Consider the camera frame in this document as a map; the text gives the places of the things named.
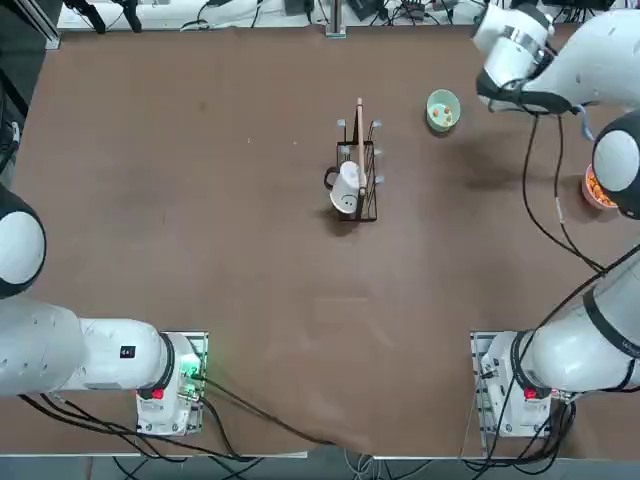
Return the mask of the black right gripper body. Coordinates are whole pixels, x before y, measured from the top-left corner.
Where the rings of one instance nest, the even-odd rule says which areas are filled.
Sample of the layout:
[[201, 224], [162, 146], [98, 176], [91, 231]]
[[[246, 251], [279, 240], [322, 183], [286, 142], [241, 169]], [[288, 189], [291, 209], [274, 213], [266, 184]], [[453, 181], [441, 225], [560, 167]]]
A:
[[516, 78], [499, 86], [482, 70], [476, 77], [476, 93], [490, 112], [563, 114], [573, 108], [570, 102], [554, 93], [525, 90], [527, 83], [527, 79]]

